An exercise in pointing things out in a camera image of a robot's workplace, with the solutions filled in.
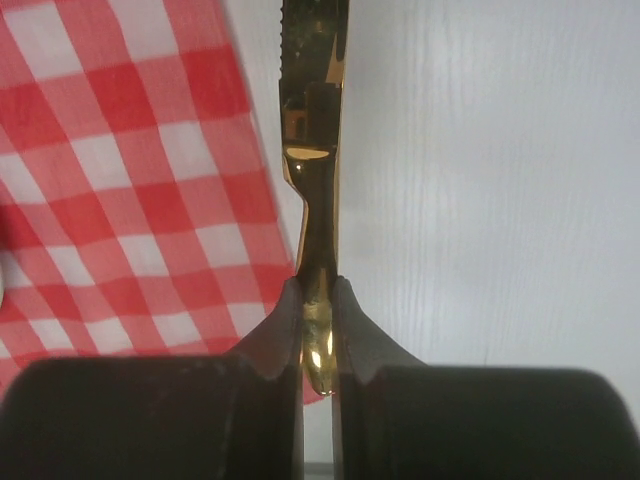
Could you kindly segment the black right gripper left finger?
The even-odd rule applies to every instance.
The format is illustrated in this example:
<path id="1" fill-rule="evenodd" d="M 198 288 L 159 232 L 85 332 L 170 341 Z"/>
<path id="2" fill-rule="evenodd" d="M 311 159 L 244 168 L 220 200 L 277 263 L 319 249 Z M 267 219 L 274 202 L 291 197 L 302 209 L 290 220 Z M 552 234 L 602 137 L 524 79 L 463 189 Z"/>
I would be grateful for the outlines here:
<path id="1" fill-rule="evenodd" d="M 302 296 L 221 355 L 58 357 L 1 403 L 5 479 L 300 479 Z"/>

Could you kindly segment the gold table knife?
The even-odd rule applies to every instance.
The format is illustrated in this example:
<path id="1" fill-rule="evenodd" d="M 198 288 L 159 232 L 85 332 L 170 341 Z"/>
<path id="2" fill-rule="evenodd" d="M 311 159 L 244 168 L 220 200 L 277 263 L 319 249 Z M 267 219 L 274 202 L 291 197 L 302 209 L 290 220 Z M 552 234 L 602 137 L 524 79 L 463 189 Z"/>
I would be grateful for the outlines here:
<path id="1" fill-rule="evenodd" d="M 338 277 L 339 153 L 349 4 L 285 1 L 279 103 L 284 177 L 303 201 L 296 279 L 302 364 L 313 390 L 333 393 L 331 296 Z"/>

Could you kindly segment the red white checkered cloth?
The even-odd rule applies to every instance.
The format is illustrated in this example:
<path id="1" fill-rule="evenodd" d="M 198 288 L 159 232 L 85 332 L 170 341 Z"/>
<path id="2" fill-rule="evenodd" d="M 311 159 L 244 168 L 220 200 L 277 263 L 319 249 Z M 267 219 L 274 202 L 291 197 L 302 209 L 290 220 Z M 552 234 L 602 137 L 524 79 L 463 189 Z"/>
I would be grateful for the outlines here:
<path id="1" fill-rule="evenodd" d="M 1 5 L 1 381 L 219 353 L 292 262 L 218 1 Z"/>

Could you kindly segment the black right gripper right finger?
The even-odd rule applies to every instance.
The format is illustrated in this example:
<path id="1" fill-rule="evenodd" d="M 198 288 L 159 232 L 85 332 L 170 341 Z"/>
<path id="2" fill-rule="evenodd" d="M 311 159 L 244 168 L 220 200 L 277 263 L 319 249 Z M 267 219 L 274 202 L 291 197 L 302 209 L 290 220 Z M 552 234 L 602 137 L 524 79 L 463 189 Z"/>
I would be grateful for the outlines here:
<path id="1" fill-rule="evenodd" d="M 639 437 L 620 395 L 576 369 L 432 366 L 333 290 L 339 479 L 635 479 Z"/>

